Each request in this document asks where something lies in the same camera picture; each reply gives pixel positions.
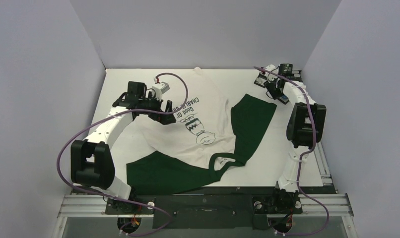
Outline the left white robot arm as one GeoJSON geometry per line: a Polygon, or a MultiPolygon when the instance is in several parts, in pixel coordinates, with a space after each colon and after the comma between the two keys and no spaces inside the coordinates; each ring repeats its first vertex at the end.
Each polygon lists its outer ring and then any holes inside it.
{"type": "Polygon", "coordinates": [[[111,147],[140,114],[148,115],[162,125],[176,122],[170,113],[172,101],[167,101],[165,110],[161,110],[162,96],[170,89],[169,85],[157,82],[151,89],[148,91],[144,83],[130,81],[127,91],[112,104],[106,120],[83,140],[75,140],[70,147],[72,182],[120,198],[118,207],[125,213],[134,212],[138,200],[131,196],[131,186],[116,177],[111,147]]]}

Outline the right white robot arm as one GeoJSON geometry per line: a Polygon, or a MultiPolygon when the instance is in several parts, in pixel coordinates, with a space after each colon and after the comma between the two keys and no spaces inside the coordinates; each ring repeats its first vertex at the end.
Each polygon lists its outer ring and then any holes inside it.
{"type": "Polygon", "coordinates": [[[265,87],[270,97],[293,106],[286,129],[286,137],[291,146],[276,186],[280,190],[296,193],[299,191],[302,165],[321,141],[327,108],[311,98],[300,73],[293,72],[292,64],[270,64],[265,67],[263,75],[267,78],[265,87]]]}

